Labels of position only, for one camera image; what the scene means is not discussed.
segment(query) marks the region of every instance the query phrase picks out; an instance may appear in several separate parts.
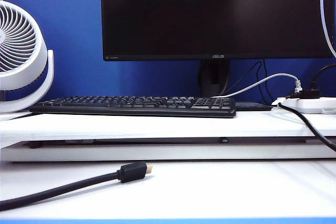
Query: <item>fan stand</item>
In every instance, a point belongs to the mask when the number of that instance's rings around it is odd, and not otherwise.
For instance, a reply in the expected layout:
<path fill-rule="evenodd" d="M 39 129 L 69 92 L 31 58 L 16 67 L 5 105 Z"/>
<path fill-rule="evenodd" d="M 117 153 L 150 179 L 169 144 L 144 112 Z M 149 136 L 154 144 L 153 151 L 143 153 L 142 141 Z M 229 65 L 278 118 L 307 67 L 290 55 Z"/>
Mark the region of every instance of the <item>fan stand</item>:
<path fill-rule="evenodd" d="M 48 73 L 42 85 L 30 95 L 13 101 L 0 101 L 0 113 L 23 110 L 38 102 L 49 90 L 54 79 L 54 52 L 48 50 Z"/>
<path fill-rule="evenodd" d="M 5 101 L 5 91 L 0 90 L 0 101 Z"/>

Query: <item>asus logo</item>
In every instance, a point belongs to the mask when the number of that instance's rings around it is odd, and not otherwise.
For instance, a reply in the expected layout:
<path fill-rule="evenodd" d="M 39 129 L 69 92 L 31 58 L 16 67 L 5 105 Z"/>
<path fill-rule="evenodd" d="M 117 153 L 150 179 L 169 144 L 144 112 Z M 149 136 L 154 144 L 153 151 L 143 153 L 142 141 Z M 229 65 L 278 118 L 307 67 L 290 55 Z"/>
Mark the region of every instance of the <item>asus logo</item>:
<path fill-rule="evenodd" d="M 224 55 L 213 55 L 212 58 L 213 59 L 223 59 Z"/>

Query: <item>white power strip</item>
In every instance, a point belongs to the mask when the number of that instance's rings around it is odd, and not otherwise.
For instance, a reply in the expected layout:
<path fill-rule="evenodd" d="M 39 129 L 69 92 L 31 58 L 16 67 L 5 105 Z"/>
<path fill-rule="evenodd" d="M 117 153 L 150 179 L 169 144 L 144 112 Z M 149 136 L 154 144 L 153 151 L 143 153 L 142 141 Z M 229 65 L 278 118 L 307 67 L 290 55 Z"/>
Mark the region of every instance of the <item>white power strip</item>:
<path fill-rule="evenodd" d="M 272 105 L 282 105 L 306 114 L 336 114 L 336 98 L 321 97 L 319 99 L 300 99 L 279 97 Z"/>

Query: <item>blue desk trim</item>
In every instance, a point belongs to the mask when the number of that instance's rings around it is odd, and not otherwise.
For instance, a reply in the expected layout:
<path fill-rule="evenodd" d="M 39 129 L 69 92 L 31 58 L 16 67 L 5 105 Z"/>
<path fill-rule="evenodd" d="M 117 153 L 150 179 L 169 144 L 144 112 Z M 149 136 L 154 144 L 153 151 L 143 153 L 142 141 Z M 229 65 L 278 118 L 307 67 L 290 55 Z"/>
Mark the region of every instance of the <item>blue desk trim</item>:
<path fill-rule="evenodd" d="M 257 218 L 257 219 L 132 219 L 132 220 L 33 220 L 1 219 L 1 224 L 335 224 L 330 218 Z"/>

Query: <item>monitor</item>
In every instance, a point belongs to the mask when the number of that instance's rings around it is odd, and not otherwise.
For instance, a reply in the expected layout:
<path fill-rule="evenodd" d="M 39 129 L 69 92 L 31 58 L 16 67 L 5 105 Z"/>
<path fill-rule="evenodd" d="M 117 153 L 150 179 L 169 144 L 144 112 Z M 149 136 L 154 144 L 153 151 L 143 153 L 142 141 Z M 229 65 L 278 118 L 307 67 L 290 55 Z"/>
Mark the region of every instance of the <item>monitor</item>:
<path fill-rule="evenodd" d="M 331 57 L 320 0 L 101 0 L 103 59 Z M 334 0 L 324 0 L 332 39 Z"/>

